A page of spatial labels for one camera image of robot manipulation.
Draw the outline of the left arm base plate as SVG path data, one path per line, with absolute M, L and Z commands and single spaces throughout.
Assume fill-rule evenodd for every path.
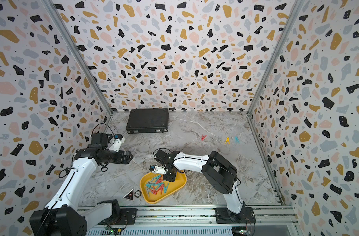
M 134 225 L 137 216 L 136 208 L 122 208 L 117 211 L 113 211 L 112 215 L 102 223 L 109 225 Z

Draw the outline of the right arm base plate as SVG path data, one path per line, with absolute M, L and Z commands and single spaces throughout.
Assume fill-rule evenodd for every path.
M 244 206 L 240 213 L 233 213 L 225 207 L 215 209 L 215 217 L 217 224 L 255 224 L 256 218 L 251 207 Z

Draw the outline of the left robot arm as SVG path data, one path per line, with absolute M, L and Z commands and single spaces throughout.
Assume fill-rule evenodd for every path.
M 52 200 L 42 210 L 34 211 L 30 225 L 36 236 L 84 236 L 100 222 L 118 223 L 123 219 L 117 200 L 98 203 L 92 209 L 77 211 L 81 195 L 97 167 L 108 164 L 127 165 L 130 151 L 121 150 L 121 134 L 96 133 L 87 148 L 76 152 L 67 177 Z

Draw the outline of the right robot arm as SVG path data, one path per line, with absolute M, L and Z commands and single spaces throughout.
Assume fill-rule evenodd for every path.
M 209 155 L 190 155 L 180 151 L 166 153 L 158 150 L 154 159 L 160 165 L 151 166 L 150 170 L 162 174 L 165 181 L 174 182 L 176 174 L 185 171 L 203 174 L 211 186 L 223 194 L 230 220 L 235 223 L 242 221 L 246 204 L 238 191 L 241 181 L 235 166 L 220 153 L 213 151 Z

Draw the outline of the yellow plastic storage tray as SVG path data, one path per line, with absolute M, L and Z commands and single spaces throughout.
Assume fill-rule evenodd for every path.
M 185 174 L 177 173 L 174 182 L 167 182 L 163 180 L 162 182 L 164 183 L 164 185 L 162 185 L 161 188 L 157 191 L 148 189 L 146 187 L 146 184 L 153 183 L 152 179 L 157 175 L 160 174 L 155 174 L 151 172 L 144 175 L 140 180 L 140 189 L 142 192 L 142 196 L 148 204 L 158 203 L 159 201 L 169 197 L 170 195 L 182 189 L 187 183 L 187 176 Z

